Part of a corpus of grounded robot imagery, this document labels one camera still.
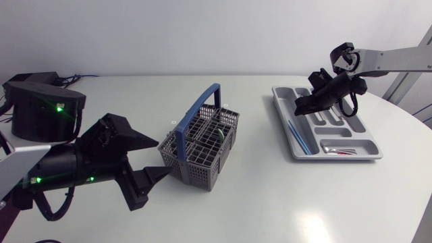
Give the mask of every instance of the white table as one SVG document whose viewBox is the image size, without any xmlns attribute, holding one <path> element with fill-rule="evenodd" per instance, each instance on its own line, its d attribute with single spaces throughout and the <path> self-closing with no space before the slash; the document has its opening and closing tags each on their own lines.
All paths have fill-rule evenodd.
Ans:
<svg viewBox="0 0 432 243">
<path fill-rule="evenodd" d="M 81 133 L 107 112 L 162 142 L 198 96 L 221 84 L 240 113 L 236 143 L 212 192 L 168 176 L 130 212 L 114 181 L 76 188 L 63 219 L 22 211 L 5 242 L 410 242 L 432 191 L 432 131 L 400 108 L 365 94 L 359 115 L 384 158 L 296 161 L 273 104 L 272 86 L 308 86 L 300 76 L 87 78 Z M 157 148 L 129 154 L 134 169 L 162 165 Z M 60 205 L 65 190 L 48 193 Z"/>
</svg>

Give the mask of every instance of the blue handle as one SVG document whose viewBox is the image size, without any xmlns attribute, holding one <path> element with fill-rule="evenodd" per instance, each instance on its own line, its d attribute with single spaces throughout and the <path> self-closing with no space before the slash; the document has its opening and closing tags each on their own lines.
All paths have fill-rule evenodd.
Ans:
<svg viewBox="0 0 432 243">
<path fill-rule="evenodd" d="M 190 122 L 194 119 L 195 114 L 200 110 L 204 102 L 215 93 L 215 107 L 221 108 L 221 85 L 212 84 L 203 94 L 195 101 L 193 106 L 186 112 L 181 122 L 175 128 L 175 142 L 177 143 L 178 159 L 186 161 L 186 139 L 185 132 Z"/>
</svg>

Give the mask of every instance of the gray cutlery tray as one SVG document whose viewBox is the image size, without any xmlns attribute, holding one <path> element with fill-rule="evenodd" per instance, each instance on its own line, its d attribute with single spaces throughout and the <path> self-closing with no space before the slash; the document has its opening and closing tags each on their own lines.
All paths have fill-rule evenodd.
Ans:
<svg viewBox="0 0 432 243">
<path fill-rule="evenodd" d="M 334 105 L 327 111 L 295 116 L 295 100 L 310 95 L 309 88 L 274 86 L 272 91 L 273 101 L 295 159 L 371 160 L 383 157 L 371 133 L 357 115 L 345 117 L 341 115 L 339 105 Z M 347 105 L 345 99 L 342 100 L 346 113 L 351 113 L 352 108 Z M 307 155 L 302 150 L 288 127 L 288 120 L 293 123 L 312 155 Z M 356 155 L 325 153 L 322 146 L 330 149 L 354 149 Z"/>
</svg>

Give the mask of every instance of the white wall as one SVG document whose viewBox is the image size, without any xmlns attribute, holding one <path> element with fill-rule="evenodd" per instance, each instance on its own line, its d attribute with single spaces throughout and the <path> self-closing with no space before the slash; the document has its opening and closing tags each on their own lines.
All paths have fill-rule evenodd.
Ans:
<svg viewBox="0 0 432 243">
<path fill-rule="evenodd" d="M 431 9 L 430 0 L 2 0 L 0 80 L 43 71 L 308 76 L 331 70 L 330 51 L 346 41 L 417 46 Z M 369 80 L 369 90 L 382 95 L 392 77 Z M 419 92 L 426 97 L 408 109 L 431 102 Z"/>
</svg>

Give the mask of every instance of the black cable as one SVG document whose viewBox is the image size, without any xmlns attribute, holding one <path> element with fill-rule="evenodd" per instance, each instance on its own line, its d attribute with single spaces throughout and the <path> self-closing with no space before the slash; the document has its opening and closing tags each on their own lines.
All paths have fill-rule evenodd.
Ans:
<svg viewBox="0 0 432 243">
<path fill-rule="evenodd" d="M 431 105 L 432 105 L 432 104 L 423 107 L 422 109 L 420 109 L 419 111 L 417 111 L 416 113 L 414 113 L 414 114 L 412 114 L 412 115 L 417 115 L 417 113 L 419 113 L 419 112 L 421 112 L 422 110 L 424 110 L 424 109 L 430 107 Z"/>
<path fill-rule="evenodd" d="M 81 122 L 82 122 L 82 110 L 79 110 L 76 114 L 75 132 L 74 134 L 72 134 L 72 138 L 69 139 L 69 141 L 67 141 L 66 143 L 70 143 L 78 137 L 81 129 Z"/>
<path fill-rule="evenodd" d="M 61 243 L 58 240 L 39 240 L 38 242 L 35 243 Z"/>
<path fill-rule="evenodd" d="M 3 147 L 6 155 L 11 153 L 9 146 L 7 145 L 6 139 L 2 135 L 0 135 L 0 145 Z"/>
<path fill-rule="evenodd" d="M 426 120 L 423 121 L 423 123 L 429 121 L 430 119 L 432 119 L 432 117 L 427 118 Z"/>
<path fill-rule="evenodd" d="M 92 75 L 92 74 L 86 74 L 86 75 L 75 74 L 73 76 L 66 77 L 66 78 L 58 78 L 54 81 L 54 83 L 52 83 L 52 85 L 63 86 L 63 88 L 67 88 L 69 85 L 79 81 L 83 77 L 99 77 L 99 76 L 98 75 Z"/>
<path fill-rule="evenodd" d="M 10 120 L 12 120 L 12 117 L 8 117 L 8 118 L 5 118 L 5 119 L 2 119 L 2 120 L 0 120 L 0 122 L 4 122 L 4 121 L 6 121 L 6 120 L 9 120 L 9 121 L 7 121 L 7 122 L 10 122 Z"/>
<path fill-rule="evenodd" d="M 6 102 L 0 107 L 0 115 L 4 115 L 6 112 L 8 112 L 12 106 L 13 104 L 6 100 Z"/>
<path fill-rule="evenodd" d="M 74 192 L 75 186 L 69 187 L 69 190 L 66 193 L 65 201 L 63 202 L 60 209 L 55 213 L 51 211 L 51 207 L 49 206 L 47 198 L 45 197 L 45 194 L 43 192 L 37 192 L 34 195 L 33 199 L 45 219 L 47 219 L 48 221 L 57 221 L 61 219 L 68 211 L 69 206 L 72 202 L 72 198 L 74 197 Z"/>
<path fill-rule="evenodd" d="M 339 103 L 339 109 L 342 112 L 342 114 L 344 114 L 346 117 L 353 117 L 357 114 L 357 110 L 358 110 L 358 103 L 357 103 L 357 97 L 356 97 L 356 93 L 351 92 L 350 93 L 351 96 L 351 101 L 352 104 L 354 105 L 354 108 L 352 109 L 352 113 L 350 115 L 348 115 L 347 113 L 345 113 L 344 111 L 344 106 L 342 103 L 342 99 L 338 99 L 337 102 Z"/>
</svg>

